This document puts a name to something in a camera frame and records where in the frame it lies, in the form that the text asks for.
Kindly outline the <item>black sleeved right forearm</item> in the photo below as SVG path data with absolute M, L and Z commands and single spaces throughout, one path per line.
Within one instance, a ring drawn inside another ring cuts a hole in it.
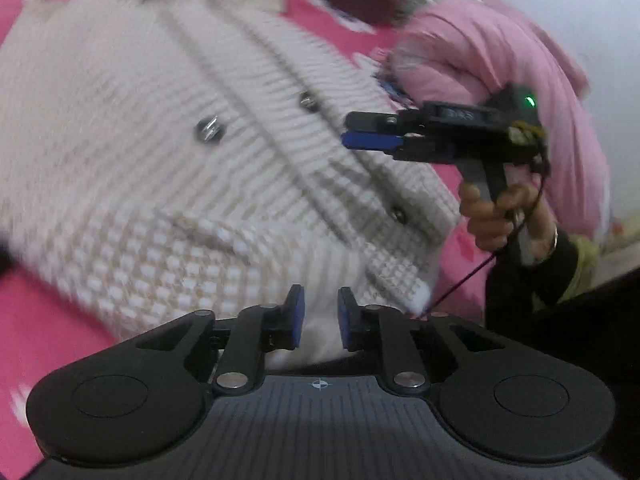
M 496 263 L 486 283 L 486 328 L 575 364 L 635 356 L 639 270 L 593 286 L 597 270 L 597 248 L 563 232 L 541 263 Z

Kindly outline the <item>person's right hand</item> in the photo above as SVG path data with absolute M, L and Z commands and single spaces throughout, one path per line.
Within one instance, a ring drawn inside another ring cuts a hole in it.
M 556 244 L 555 218 L 547 201 L 528 183 L 515 183 L 498 200 L 488 202 L 480 189 L 469 183 L 459 186 L 460 214 L 468 219 L 468 231 L 484 252 L 496 252 L 506 246 L 516 230 L 515 220 L 522 217 L 528 231 L 528 247 L 535 261 L 549 257 Z

